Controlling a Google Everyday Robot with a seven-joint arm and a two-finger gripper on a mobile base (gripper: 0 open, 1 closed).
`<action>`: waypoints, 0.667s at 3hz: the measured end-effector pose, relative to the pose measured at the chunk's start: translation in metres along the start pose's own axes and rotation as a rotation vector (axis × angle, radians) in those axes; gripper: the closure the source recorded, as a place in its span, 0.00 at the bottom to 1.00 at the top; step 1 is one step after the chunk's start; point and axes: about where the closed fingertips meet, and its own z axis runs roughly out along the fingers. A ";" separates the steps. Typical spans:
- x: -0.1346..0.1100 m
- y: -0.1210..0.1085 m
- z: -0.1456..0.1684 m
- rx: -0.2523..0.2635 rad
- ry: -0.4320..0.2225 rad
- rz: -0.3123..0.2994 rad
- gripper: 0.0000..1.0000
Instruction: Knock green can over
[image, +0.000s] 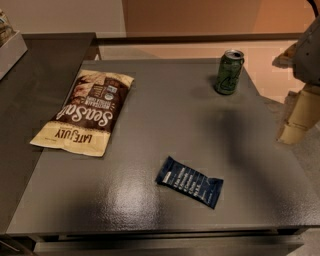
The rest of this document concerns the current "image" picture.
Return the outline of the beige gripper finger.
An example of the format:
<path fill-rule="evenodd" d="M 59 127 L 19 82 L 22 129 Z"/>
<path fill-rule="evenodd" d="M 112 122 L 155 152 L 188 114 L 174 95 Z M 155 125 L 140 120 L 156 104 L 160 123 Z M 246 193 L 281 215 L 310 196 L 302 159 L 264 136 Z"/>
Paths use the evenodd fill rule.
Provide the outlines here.
<path fill-rule="evenodd" d="M 299 92 L 290 91 L 285 99 L 277 140 L 299 143 L 320 121 L 320 87 L 306 84 Z"/>
<path fill-rule="evenodd" d="M 296 48 L 297 48 L 297 44 L 294 43 L 279 55 L 279 62 L 281 65 L 285 65 L 288 67 L 292 66 L 293 57 L 296 53 Z"/>

